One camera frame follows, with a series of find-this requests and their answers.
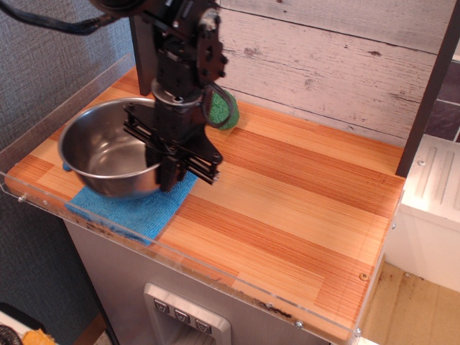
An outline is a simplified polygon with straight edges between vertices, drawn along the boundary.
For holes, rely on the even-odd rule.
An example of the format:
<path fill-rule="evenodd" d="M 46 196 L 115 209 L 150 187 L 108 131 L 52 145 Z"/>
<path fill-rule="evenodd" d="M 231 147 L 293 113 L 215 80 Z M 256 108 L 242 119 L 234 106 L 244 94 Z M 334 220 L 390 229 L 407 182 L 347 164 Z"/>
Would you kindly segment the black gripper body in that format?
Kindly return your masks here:
<path fill-rule="evenodd" d="M 131 102 L 124 107 L 124 130 L 144 142 L 144 147 L 147 142 L 155 143 L 162 157 L 178 158 L 186 173 L 213 184 L 223 157 L 206 136 L 211 101 L 211 91 L 197 93 L 182 102 L 178 97 L 157 93 L 153 106 Z M 160 164 L 152 167 L 156 169 L 155 182 L 160 185 Z"/>

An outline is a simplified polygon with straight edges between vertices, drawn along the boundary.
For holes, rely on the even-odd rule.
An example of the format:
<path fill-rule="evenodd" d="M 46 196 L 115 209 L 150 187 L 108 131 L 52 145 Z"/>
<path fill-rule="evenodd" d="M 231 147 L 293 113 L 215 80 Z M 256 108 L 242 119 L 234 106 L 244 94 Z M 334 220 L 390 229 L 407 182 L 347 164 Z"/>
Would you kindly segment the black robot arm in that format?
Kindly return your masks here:
<path fill-rule="evenodd" d="M 228 63 L 219 40 L 219 6 L 215 1 L 92 1 L 112 19 L 130 17 L 147 26 L 145 48 L 136 61 L 153 65 L 139 69 L 155 97 L 153 107 L 137 103 L 125 107 L 126 132 L 145 143 L 147 166 L 157 166 L 156 183 L 170 191 L 187 172 L 212 184 L 223 157 L 205 133 L 228 118 L 210 118 L 214 94 L 234 113 L 226 92 L 216 84 Z"/>

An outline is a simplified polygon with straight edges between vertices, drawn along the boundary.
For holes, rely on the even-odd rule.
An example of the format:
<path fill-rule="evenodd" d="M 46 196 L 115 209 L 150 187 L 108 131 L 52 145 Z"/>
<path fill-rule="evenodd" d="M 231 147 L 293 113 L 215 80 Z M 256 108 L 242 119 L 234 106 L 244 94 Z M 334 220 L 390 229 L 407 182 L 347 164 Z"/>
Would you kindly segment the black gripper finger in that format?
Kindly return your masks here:
<path fill-rule="evenodd" d="M 159 147 L 153 142 L 145 144 L 145 162 L 147 167 L 159 165 L 162 161 L 162 153 Z"/>
<path fill-rule="evenodd" d="M 160 190 L 170 192 L 176 183 L 185 177 L 186 169 L 181 160 L 174 156 L 164 156 L 160 163 Z"/>

